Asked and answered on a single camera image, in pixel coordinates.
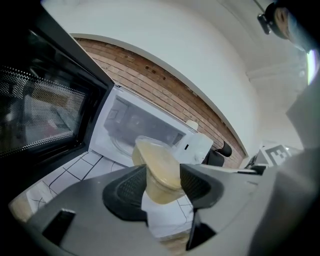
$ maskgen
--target plastic container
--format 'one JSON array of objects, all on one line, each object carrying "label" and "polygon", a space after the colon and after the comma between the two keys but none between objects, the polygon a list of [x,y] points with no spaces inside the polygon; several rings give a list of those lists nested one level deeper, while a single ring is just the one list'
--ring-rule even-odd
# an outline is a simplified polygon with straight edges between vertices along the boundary
[{"label": "plastic container", "polygon": [[171,148],[158,140],[139,136],[132,153],[134,165],[146,164],[146,193],[157,204],[168,204],[185,195],[180,182],[180,163]]}]

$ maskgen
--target white microwave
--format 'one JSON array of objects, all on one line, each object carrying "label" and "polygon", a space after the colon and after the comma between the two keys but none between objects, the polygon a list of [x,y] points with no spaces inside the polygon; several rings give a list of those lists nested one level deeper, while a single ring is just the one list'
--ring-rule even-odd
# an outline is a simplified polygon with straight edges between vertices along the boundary
[{"label": "white microwave", "polygon": [[90,148],[127,167],[134,166],[135,140],[143,135],[168,144],[184,164],[201,164],[213,141],[152,102],[115,85],[97,119]]}]

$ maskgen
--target white arch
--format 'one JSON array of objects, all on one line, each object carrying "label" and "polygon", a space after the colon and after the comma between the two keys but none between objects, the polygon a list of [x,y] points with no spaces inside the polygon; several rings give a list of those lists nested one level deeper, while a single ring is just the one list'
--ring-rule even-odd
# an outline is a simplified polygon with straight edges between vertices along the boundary
[{"label": "white arch", "polygon": [[249,156],[257,152],[256,91],[236,50],[201,16],[182,5],[150,0],[44,6],[72,35],[118,45],[169,71],[220,116]]}]

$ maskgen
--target brick wall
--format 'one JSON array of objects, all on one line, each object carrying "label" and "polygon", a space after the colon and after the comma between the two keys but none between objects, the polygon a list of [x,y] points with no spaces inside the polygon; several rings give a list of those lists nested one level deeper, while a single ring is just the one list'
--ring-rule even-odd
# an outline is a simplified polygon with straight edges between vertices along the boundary
[{"label": "brick wall", "polygon": [[217,114],[185,84],[150,60],[112,44],[76,38],[78,43],[117,83],[167,110],[199,124],[198,131],[213,139],[219,149],[226,141],[232,148],[224,167],[237,168],[245,157],[241,146]]}]

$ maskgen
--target open microwave door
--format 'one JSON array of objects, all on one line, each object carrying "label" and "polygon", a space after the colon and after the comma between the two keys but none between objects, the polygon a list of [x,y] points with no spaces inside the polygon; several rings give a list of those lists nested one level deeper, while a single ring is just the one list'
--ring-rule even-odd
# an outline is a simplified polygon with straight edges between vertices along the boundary
[{"label": "open microwave door", "polygon": [[14,180],[6,204],[88,150],[114,86],[39,2],[15,15],[25,22],[2,24],[0,58],[1,185]]}]

